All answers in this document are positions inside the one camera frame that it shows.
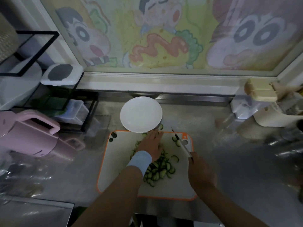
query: wristband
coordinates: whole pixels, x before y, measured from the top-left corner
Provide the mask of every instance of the wristband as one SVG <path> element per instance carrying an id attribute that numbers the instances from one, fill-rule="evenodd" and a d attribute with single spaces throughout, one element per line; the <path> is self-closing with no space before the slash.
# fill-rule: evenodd
<path id="1" fill-rule="evenodd" d="M 140 150 L 134 154 L 132 159 L 129 161 L 127 166 L 136 166 L 142 172 L 142 177 L 144 176 L 149 164 L 152 163 L 152 157 L 145 150 Z"/>

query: white cutting board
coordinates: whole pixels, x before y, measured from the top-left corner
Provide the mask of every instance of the white cutting board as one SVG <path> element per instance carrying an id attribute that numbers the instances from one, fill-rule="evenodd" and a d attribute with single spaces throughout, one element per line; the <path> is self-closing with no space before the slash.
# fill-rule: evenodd
<path id="1" fill-rule="evenodd" d="M 97 182 L 97 187 L 100 192 L 103 192 L 126 167 L 130 161 L 132 149 L 135 148 L 136 141 L 142 140 L 142 134 L 129 131 L 115 131 L 117 138 L 112 142 L 107 142 L 104 152 L 104 157 L 100 169 L 100 174 Z M 192 140 L 186 133 L 177 133 L 177 135 L 188 141 L 186 148 L 193 151 Z M 142 181 L 139 188 L 138 197 L 162 198 L 191 201 L 197 197 L 195 191 L 189 184 L 188 180 L 188 154 L 181 147 L 177 147 L 172 140 L 173 133 L 165 132 L 161 143 L 163 144 L 167 157 L 176 155 L 179 158 L 179 163 L 170 160 L 173 167 L 176 168 L 176 173 L 172 178 L 167 176 L 154 182 L 155 186 Z"/>

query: knife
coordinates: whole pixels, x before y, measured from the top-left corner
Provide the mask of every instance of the knife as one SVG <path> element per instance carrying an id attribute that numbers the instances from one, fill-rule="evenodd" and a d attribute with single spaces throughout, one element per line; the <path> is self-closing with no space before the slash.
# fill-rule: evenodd
<path id="1" fill-rule="evenodd" d="M 191 159 L 193 160 L 191 153 L 189 152 L 189 150 L 186 148 L 186 146 L 182 143 L 182 140 L 178 137 L 178 135 L 176 134 L 176 132 L 174 131 L 174 129 L 172 129 L 172 132 L 174 133 L 175 137 L 177 138 L 177 140 L 180 140 L 181 142 L 181 146 L 183 147 L 183 149 L 185 149 L 185 151 L 188 153 L 188 155 L 191 157 Z"/>

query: glass panel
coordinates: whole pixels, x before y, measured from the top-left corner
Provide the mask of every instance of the glass panel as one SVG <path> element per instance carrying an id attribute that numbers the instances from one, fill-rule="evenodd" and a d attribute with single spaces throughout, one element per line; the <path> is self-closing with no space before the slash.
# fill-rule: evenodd
<path id="1" fill-rule="evenodd" d="M 303 0 L 51 2 L 95 71 L 272 71 L 303 37 Z"/>

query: hand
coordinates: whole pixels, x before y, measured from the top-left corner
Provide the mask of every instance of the hand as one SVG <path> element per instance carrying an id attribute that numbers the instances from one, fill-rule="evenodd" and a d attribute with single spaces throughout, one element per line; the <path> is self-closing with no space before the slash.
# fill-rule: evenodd
<path id="1" fill-rule="evenodd" d="M 217 186 L 217 176 L 211 172 L 207 163 L 196 152 L 191 152 L 188 158 L 188 179 L 191 187 L 196 191 L 206 187 Z"/>
<path id="2" fill-rule="evenodd" d="M 151 155 L 152 162 L 156 161 L 162 151 L 162 146 L 159 146 L 160 140 L 162 138 L 163 132 L 158 134 L 158 130 L 152 130 L 148 135 L 141 141 L 137 151 L 145 150 Z"/>

